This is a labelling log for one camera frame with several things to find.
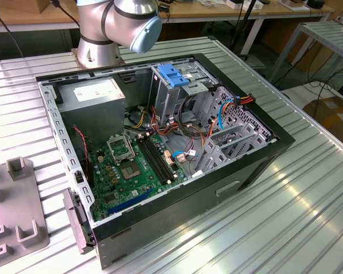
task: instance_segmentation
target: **expansion slot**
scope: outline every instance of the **expansion slot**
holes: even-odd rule
[[[149,139],[137,140],[137,144],[147,162],[149,162],[151,168],[155,172],[160,183],[170,184],[174,180],[173,174],[169,170],[165,161],[161,158],[154,144]]]
[[[135,198],[132,198],[132,199],[130,199],[128,201],[125,201],[122,204],[119,204],[119,205],[117,205],[117,206],[115,206],[113,208],[109,208],[107,210],[108,214],[110,215],[110,214],[116,213],[118,211],[121,211],[121,210],[123,210],[123,209],[125,209],[127,207],[133,206],[134,204],[137,204],[137,203],[145,200],[149,196],[149,193],[152,192],[152,190],[153,189],[150,189],[150,190],[144,192],[143,194],[140,194],[140,195],[136,196]]]

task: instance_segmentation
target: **desk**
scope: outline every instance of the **desk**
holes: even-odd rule
[[[252,93],[295,143],[250,187],[164,237],[100,270],[80,255],[62,191],[70,184],[34,77],[78,70],[71,53],[0,62],[0,163],[35,167],[50,244],[0,273],[343,273],[343,144],[218,41],[157,43],[126,63],[203,53]]]
[[[255,20],[252,30],[246,40],[241,54],[247,54],[256,38],[264,19],[272,18],[297,18],[297,17],[321,17],[321,21],[326,21],[334,10],[324,5],[322,10],[294,12],[284,7],[278,0],[271,0],[271,4],[264,5],[261,10],[253,10],[249,19]],[[77,7],[73,0],[62,0],[61,5],[75,19],[78,20]],[[60,9],[48,6],[41,14],[26,13],[4,9],[0,7],[1,17],[9,25],[11,31],[32,31],[32,30],[54,30],[54,29],[74,29],[77,25],[71,21]],[[209,21],[234,21],[238,19],[240,9],[231,9],[226,5],[217,5],[208,8],[198,2],[193,3],[173,3],[170,5],[170,23],[185,22],[209,22]],[[160,14],[163,21],[167,21],[165,13]]]

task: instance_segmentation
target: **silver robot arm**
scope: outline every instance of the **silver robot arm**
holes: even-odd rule
[[[162,22],[153,0],[78,0],[81,39],[78,60],[87,68],[122,63],[118,45],[145,53]]]

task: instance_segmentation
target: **wooden desk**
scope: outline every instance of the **wooden desk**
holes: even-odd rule
[[[79,19],[77,7],[73,0],[61,0],[62,7],[67,10],[75,19]],[[246,40],[242,54],[247,54],[253,41],[259,32],[264,19],[272,18],[297,18],[297,17],[321,17],[326,21],[332,8],[325,5],[322,10],[311,10],[294,12],[284,7],[278,0],[271,0],[269,5],[264,5],[261,10],[253,10],[249,19],[256,20]],[[60,9],[49,5],[41,14],[26,13],[4,9],[0,7],[1,18],[9,26],[11,31],[32,31],[32,30],[53,30],[53,29],[74,29],[77,25],[71,21]],[[170,5],[170,23],[185,22],[208,22],[208,21],[233,21],[237,20],[240,9],[231,9],[226,5],[206,7],[198,2],[173,3]],[[163,21],[167,21],[167,15],[160,13]],[[5,29],[0,25],[0,32]]]

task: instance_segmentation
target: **ridged metal surface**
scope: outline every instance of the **ridged metal surface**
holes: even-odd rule
[[[301,30],[343,57],[343,25],[333,21],[304,23]]]
[[[77,70],[71,54],[0,64],[0,163],[27,156],[50,244],[0,273],[343,273],[343,146],[304,119],[269,83],[217,41],[161,42],[126,62],[204,53],[283,126],[296,142],[248,189],[100,270],[95,251],[80,255],[62,202],[69,187],[34,76]]]

